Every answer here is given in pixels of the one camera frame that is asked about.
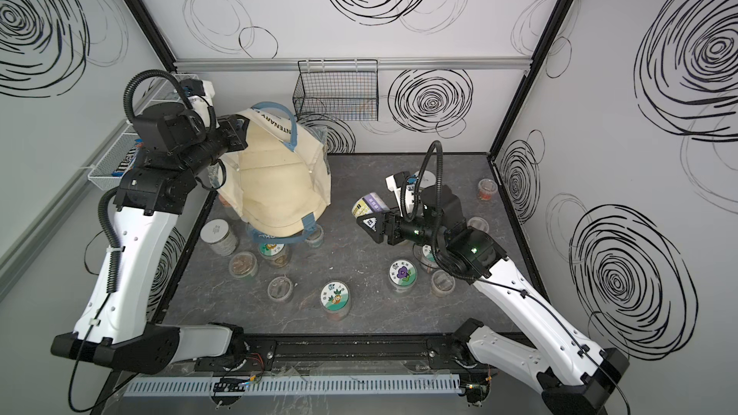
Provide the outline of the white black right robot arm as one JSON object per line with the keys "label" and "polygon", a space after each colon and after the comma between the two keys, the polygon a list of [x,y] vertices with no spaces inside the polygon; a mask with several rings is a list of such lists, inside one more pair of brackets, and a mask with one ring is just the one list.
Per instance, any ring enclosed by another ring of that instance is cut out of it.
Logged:
{"label": "white black right robot arm", "polygon": [[373,193],[352,210],[377,243],[428,246],[440,271],[467,282],[509,317],[530,340],[524,345],[478,320],[455,333],[463,367],[494,367],[532,388],[553,414],[600,414],[630,362],[578,332],[532,286],[501,245],[468,225],[457,195],[443,182],[440,141],[430,144],[417,174],[393,175],[399,203],[388,207]]}

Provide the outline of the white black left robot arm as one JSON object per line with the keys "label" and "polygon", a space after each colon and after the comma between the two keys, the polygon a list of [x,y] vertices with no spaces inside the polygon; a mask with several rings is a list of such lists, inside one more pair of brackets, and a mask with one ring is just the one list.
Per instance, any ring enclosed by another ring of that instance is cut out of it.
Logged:
{"label": "white black left robot arm", "polygon": [[73,330],[50,352],[132,376],[155,375],[174,362],[246,358],[242,330],[226,324],[163,326],[147,305],[165,243],[201,174],[229,152],[247,148],[249,121],[218,116],[209,81],[159,69],[134,76],[123,94],[126,118],[140,137],[133,166],[101,197],[98,220],[108,240],[94,290]]}

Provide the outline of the silver label jar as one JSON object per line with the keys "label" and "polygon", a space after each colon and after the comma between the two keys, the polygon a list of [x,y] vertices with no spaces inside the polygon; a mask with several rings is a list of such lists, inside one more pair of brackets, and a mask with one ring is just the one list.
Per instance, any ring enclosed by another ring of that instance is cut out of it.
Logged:
{"label": "silver label jar", "polygon": [[416,173],[417,184],[421,190],[434,186],[436,182],[436,176],[431,171],[424,171],[423,173]]}

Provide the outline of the grey wall rail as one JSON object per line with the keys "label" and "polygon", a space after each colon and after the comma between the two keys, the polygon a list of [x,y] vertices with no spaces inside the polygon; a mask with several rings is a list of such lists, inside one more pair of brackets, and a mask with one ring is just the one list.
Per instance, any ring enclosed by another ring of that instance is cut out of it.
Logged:
{"label": "grey wall rail", "polygon": [[129,127],[130,122],[126,120],[116,126],[1,257],[1,301],[10,294],[61,228],[61,224],[67,221],[73,208],[85,197],[88,192],[88,172]]}
{"label": "grey wall rail", "polygon": [[260,71],[359,71],[369,70],[528,70],[529,57],[401,57],[401,58],[316,58],[316,59],[209,59],[179,60],[179,72],[260,72]]}

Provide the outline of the black corner frame post left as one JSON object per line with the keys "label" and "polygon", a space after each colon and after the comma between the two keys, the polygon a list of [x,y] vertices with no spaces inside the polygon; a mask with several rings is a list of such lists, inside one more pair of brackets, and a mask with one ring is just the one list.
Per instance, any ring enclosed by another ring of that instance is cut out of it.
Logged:
{"label": "black corner frame post left", "polygon": [[123,0],[163,68],[176,72],[176,58],[143,0]]}

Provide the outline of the grey wall rail back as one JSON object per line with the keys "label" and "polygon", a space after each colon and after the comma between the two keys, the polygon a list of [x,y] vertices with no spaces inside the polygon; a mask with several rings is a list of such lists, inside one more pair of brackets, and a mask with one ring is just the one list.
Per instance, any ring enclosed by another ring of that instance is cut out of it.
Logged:
{"label": "grey wall rail back", "polygon": [[209,59],[179,60],[179,72],[260,72],[260,71],[359,71],[369,70],[528,70],[529,57],[401,57],[401,58],[316,58],[316,59]]}

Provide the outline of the blue candy packet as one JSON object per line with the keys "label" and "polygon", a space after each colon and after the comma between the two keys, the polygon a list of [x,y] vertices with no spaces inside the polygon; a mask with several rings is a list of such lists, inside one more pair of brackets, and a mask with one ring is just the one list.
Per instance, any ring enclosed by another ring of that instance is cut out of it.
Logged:
{"label": "blue candy packet", "polygon": [[111,176],[115,178],[123,177],[133,167],[138,151],[140,151],[140,145],[136,143],[117,165],[116,169],[111,173]]}

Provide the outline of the white orange label jar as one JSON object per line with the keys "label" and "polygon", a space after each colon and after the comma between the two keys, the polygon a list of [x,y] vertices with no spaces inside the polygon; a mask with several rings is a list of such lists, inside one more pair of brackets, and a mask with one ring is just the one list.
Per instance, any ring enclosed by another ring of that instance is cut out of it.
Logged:
{"label": "white orange label jar", "polygon": [[321,290],[320,305],[328,318],[340,321],[350,312],[351,298],[351,290],[348,284],[340,281],[330,281]]}

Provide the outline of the red bee label seed jar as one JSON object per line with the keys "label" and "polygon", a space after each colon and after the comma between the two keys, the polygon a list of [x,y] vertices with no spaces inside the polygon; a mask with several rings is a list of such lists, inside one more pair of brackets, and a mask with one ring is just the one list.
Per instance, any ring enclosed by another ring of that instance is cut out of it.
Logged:
{"label": "red bee label seed jar", "polygon": [[480,201],[490,201],[498,193],[498,185],[492,179],[482,179],[478,183],[478,198]]}

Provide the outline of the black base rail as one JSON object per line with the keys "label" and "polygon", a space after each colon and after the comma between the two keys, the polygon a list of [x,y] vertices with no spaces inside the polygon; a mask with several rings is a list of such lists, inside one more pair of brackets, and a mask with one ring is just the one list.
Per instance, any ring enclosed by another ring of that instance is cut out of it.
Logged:
{"label": "black base rail", "polygon": [[239,366],[238,372],[277,372],[290,364],[299,369],[313,364],[405,363],[431,371],[482,378],[494,374],[491,364],[473,364],[471,354],[462,356],[461,343],[451,332],[442,334],[245,334],[249,347],[237,357],[203,357],[194,364],[200,373],[224,375]]}

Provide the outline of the black corner frame post right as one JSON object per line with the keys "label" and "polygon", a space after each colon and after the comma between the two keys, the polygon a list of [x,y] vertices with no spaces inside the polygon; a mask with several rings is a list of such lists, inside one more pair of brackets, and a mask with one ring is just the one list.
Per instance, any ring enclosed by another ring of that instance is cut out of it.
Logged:
{"label": "black corner frame post right", "polygon": [[542,69],[549,51],[554,45],[558,32],[563,27],[565,18],[568,17],[574,1],[575,0],[557,0],[557,2],[555,2],[555,7],[553,7],[553,11],[546,22],[542,36],[538,40],[534,53],[532,53],[530,69],[522,78],[517,90],[515,91],[509,108],[503,118],[502,124],[491,145],[487,156],[490,161],[495,161],[495,159],[500,155],[505,140],[522,110],[530,91],[532,90],[532,86],[534,85],[537,75]]}

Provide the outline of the purple stripe label jar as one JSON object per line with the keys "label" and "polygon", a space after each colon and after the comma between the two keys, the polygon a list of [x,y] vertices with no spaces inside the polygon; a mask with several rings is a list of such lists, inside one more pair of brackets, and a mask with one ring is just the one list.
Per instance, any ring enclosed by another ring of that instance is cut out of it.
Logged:
{"label": "purple stripe label jar", "polygon": [[383,213],[389,211],[388,205],[376,192],[370,192],[362,196],[355,202],[352,209],[352,215],[355,218],[371,213]]}

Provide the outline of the large radish label seed jar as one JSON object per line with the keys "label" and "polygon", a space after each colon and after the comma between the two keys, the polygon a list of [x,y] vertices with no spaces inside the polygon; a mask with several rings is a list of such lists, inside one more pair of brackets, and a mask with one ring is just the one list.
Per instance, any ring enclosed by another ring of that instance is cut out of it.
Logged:
{"label": "large radish label seed jar", "polygon": [[434,272],[439,268],[430,245],[424,245],[421,247],[420,264],[429,274],[434,274]]}

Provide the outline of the cream canvas bag blue handles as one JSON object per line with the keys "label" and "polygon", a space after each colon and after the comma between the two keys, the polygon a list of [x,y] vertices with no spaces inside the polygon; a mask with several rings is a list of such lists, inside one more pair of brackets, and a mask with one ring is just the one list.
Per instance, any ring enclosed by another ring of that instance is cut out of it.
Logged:
{"label": "cream canvas bag blue handles", "polygon": [[248,146],[221,157],[225,184],[218,193],[249,225],[255,242],[302,242],[331,203],[327,129],[300,124],[274,102],[240,114],[249,121]]}

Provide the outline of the purple flower label jar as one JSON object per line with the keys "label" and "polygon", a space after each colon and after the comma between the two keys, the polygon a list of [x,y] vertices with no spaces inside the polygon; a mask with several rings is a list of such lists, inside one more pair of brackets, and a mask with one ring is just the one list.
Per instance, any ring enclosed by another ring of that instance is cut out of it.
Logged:
{"label": "purple flower label jar", "polygon": [[407,294],[413,290],[417,281],[416,266],[406,259],[397,259],[390,264],[388,278],[391,289],[396,294]]}

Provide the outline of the dark label small jar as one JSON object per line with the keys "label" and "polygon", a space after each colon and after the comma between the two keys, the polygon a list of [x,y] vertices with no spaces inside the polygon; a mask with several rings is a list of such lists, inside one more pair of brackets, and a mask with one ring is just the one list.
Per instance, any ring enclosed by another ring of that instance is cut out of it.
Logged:
{"label": "dark label small jar", "polygon": [[278,276],[267,286],[267,297],[277,304],[288,303],[293,296],[294,283],[287,276]]}

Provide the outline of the grey wall rail left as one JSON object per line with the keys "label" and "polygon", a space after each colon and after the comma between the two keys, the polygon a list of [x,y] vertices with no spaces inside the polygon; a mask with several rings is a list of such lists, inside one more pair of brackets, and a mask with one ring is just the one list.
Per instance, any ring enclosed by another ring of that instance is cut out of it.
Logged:
{"label": "grey wall rail left", "polygon": [[85,197],[88,192],[88,172],[129,127],[130,122],[126,120],[116,126],[1,257],[1,301],[10,294],[61,228],[61,224],[67,221],[73,208]]}

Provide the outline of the black corner frame post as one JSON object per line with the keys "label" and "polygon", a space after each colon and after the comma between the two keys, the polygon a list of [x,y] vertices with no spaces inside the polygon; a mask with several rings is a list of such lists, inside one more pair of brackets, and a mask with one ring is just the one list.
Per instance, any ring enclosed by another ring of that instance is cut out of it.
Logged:
{"label": "black corner frame post", "polygon": [[163,68],[176,72],[176,58],[143,0],[123,0]]}
{"label": "black corner frame post", "polygon": [[542,69],[549,51],[554,45],[558,32],[563,27],[565,18],[568,17],[574,1],[575,0],[557,0],[557,2],[555,2],[555,7],[553,7],[553,11],[546,22],[542,36],[538,40],[534,53],[532,53],[530,69],[522,78],[517,90],[515,91],[509,108],[503,118],[502,124],[491,145],[487,156],[490,161],[495,161],[495,159],[500,155],[505,140],[522,110],[530,91],[532,90],[532,86],[534,85],[537,75]]}

